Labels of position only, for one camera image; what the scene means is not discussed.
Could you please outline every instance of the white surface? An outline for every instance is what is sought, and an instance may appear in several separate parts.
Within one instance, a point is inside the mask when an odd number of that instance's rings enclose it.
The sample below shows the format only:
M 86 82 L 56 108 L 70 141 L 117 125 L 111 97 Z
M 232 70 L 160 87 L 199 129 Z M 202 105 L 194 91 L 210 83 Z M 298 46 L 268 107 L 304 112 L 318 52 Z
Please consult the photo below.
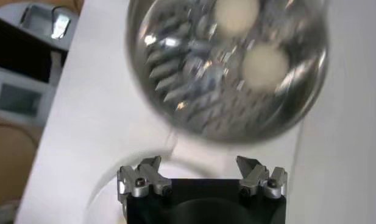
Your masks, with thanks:
M 376 224 L 376 1 L 329 7 L 330 69 L 304 122 L 288 223 Z
M 125 56 L 127 6 L 128 0 L 85 1 L 16 223 L 86 223 L 89 205 L 118 167 L 148 156 L 213 178 L 240 177 L 236 155 L 292 170 L 300 125 L 246 146 L 171 132 L 144 100 Z

